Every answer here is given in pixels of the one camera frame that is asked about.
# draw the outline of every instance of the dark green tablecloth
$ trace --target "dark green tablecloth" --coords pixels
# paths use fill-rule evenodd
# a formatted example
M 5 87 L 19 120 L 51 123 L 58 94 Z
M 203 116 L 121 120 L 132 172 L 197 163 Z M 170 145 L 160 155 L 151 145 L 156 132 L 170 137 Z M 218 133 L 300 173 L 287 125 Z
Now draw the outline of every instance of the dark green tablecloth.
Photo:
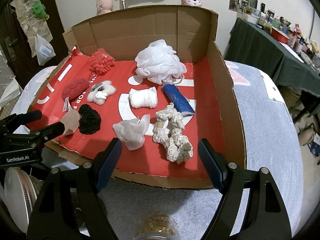
M 319 73 L 297 60 L 267 32 L 238 18 L 230 34 L 225 60 L 256 67 L 268 74 L 276 85 L 320 97 Z

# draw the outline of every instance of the black fuzzy hair tie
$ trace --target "black fuzzy hair tie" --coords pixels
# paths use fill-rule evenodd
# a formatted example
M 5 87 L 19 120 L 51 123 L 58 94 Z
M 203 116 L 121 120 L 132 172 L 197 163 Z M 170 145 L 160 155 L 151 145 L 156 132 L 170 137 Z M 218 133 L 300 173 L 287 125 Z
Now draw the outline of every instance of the black fuzzy hair tie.
M 91 106 L 84 104 L 79 108 L 81 118 L 79 120 L 79 131 L 82 134 L 94 134 L 100 130 L 101 117 Z

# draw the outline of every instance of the blue fabric roll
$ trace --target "blue fabric roll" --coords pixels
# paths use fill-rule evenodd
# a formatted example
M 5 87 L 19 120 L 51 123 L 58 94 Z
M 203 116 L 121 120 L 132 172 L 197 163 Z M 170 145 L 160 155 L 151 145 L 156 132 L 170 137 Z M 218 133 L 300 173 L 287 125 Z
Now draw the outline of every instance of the blue fabric roll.
M 180 93 L 175 85 L 167 84 L 162 87 L 163 91 L 167 94 L 170 101 L 174 103 L 174 108 L 182 114 L 183 117 L 195 114 L 189 102 Z

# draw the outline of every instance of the red plush object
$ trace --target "red plush object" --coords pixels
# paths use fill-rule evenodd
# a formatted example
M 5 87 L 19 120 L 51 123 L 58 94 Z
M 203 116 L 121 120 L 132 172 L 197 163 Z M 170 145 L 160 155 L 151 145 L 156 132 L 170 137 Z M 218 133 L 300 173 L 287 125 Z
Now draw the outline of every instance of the red plush object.
M 107 73 L 111 67 L 115 66 L 115 59 L 111 57 L 105 49 L 98 49 L 92 54 L 89 60 L 89 67 L 97 75 Z
M 89 86 L 89 81 L 85 78 L 73 80 L 64 87 L 61 98 L 63 101 L 66 100 L 67 97 L 69 97 L 69 100 L 75 99 Z

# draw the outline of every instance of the pink plush toy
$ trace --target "pink plush toy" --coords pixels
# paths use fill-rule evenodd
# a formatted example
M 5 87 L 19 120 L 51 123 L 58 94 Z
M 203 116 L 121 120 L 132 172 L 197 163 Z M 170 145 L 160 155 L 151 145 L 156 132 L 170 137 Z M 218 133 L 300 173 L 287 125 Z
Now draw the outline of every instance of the pink plush toy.
M 190 5 L 190 6 L 202 6 L 202 1 L 201 0 L 183 0 L 184 5 Z
M 100 14 L 112 12 L 113 1 L 112 0 L 97 0 L 97 9 Z

